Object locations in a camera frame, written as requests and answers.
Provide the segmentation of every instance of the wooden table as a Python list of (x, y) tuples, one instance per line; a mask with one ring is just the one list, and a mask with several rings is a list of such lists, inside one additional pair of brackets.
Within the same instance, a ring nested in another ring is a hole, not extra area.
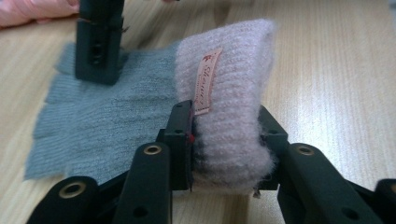
[[(386, 0), (127, 1), (122, 46), (153, 49), (223, 24), (277, 24), (262, 103), (290, 141), (320, 148), (347, 179), (373, 189), (396, 177), (396, 35)], [(0, 31), (0, 223), (24, 223), (60, 180), (23, 181), (37, 113), (76, 17)], [(174, 223), (282, 223), (275, 192), (174, 199)]]

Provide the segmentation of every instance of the black bracket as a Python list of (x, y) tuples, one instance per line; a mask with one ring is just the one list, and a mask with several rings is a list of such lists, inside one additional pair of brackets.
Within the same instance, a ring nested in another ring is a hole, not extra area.
[[(99, 187), (87, 176), (55, 185), (28, 223), (171, 223), (172, 190), (192, 185), (192, 111), (191, 101), (175, 105), (156, 141), (137, 149), (129, 172)], [(262, 143), (279, 159), (259, 189), (278, 189), (286, 223), (396, 223), (396, 179), (379, 181), (374, 192), (360, 187), (319, 149), (290, 144), (263, 106), (259, 120)]]
[(113, 85), (120, 76), (120, 40), (124, 0), (81, 0), (76, 78)]

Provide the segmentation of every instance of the ribbed knit fabric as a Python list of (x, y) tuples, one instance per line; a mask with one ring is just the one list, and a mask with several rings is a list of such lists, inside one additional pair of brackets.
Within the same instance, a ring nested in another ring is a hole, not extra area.
[(79, 0), (0, 0), (0, 29), (78, 13)]
[(164, 128), (172, 105), (193, 99), (202, 57), (223, 48), (210, 111), (195, 120), (193, 190), (252, 191), (274, 167), (258, 122), (272, 34), (269, 21), (243, 21), (166, 49), (136, 51), (112, 87), (75, 80), (69, 45), (37, 121), (26, 178), (66, 173), (103, 183), (127, 170), (135, 149)]
[(177, 103), (175, 51), (135, 51), (114, 86), (74, 77), (68, 45), (34, 132), (26, 178), (88, 175), (99, 183), (129, 169), (135, 150), (155, 141)]

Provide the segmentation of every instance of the pink label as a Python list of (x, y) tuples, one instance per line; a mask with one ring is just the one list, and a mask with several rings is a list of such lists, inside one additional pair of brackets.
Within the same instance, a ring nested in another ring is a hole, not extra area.
[(221, 51), (222, 49), (209, 51), (199, 64), (194, 97), (195, 115), (209, 112), (215, 66)]

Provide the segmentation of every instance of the red marking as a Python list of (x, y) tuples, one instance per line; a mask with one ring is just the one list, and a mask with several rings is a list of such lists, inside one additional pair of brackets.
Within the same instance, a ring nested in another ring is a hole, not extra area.
[(202, 61), (205, 60), (205, 62), (207, 62), (207, 60), (210, 60), (210, 59), (212, 59), (212, 55), (206, 55), (206, 56), (202, 59)]
[(189, 136), (189, 142), (190, 142), (191, 144), (195, 142), (195, 137), (194, 137), (194, 135), (190, 134), (190, 136)]

